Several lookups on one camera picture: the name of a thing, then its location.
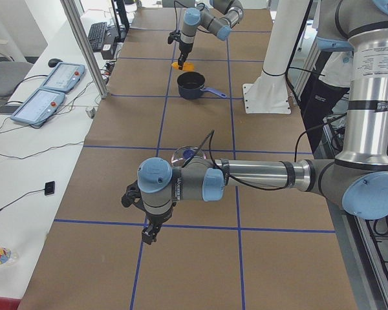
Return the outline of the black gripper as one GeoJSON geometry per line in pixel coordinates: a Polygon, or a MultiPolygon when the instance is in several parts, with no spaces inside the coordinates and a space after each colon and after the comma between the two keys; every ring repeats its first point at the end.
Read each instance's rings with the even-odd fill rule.
{"type": "Polygon", "coordinates": [[[189,53],[193,50],[193,43],[185,43],[181,41],[179,43],[180,56],[177,60],[178,69],[184,68],[185,58],[188,57],[189,53]]]}
{"type": "Polygon", "coordinates": [[[174,206],[171,206],[163,214],[147,214],[147,219],[149,224],[147,227],[144,227],[142,230],[142,241],[146,244],[152,244],[156,242],[157,235],[162,227],[162,225],[167,222],[173,214],[174,206]]]}

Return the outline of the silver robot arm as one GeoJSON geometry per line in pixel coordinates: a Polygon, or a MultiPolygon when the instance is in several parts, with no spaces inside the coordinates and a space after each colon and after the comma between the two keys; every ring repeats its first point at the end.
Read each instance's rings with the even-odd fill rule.
{"type": "Polygon", "coordinates": [[[178,42],[180,56],[177,59],[177,68],[179,70],[184,70],[200,26],[221,41],[225,41],[231,34],[232,28],[243,19],[244,9],[238,0],[210,1],[210,5],[220,12],[222,17],[216,17],[204,3],[200,3],[195,8],[187,8],[183,16],[182,28],[169,34],[167,39],[169,44],[178,42]]]}
{"type": "Polygon", "coordinates": [[[388,216],[388,1],[324,1],[318,47],[352,50],[343,146],[332,160],[267,162],[201,158],[174,167],[143,161],[122,198],[145,212],[142,241],[153,243],[181,200],[220,200],[227,185],[263,191],[296,188],[325,197],[365,220],[388,216]]]}

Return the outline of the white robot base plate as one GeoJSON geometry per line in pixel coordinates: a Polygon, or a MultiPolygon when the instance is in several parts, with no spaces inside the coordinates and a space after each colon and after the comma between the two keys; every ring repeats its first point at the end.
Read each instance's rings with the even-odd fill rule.
{"type": "Polygon", "coordinates": [[[263,73],[254,83],[242,85],[247,114],[290,114],[288,90],[284,76],[263,73]]]}

